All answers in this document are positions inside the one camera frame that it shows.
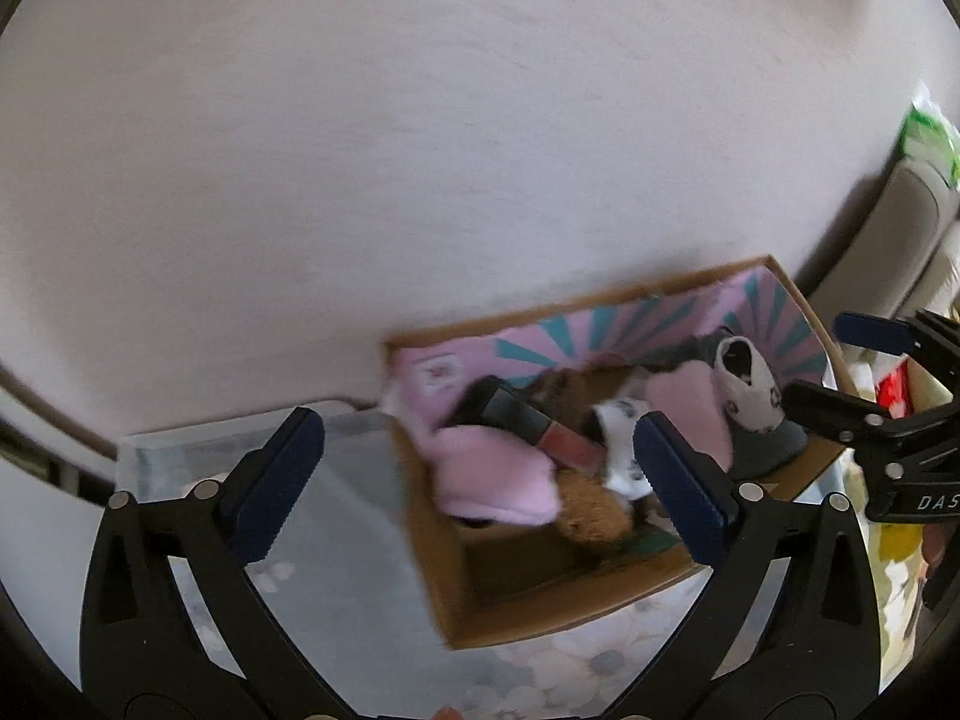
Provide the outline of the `left hand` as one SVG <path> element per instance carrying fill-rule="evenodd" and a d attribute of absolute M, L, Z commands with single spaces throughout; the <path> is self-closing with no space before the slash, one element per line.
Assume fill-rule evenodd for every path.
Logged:
<path fill-rule="evenodd" d="M 452 707 L 443 707 L 433 715 L 431 720 L 464 720 L 464 717 Z"/>

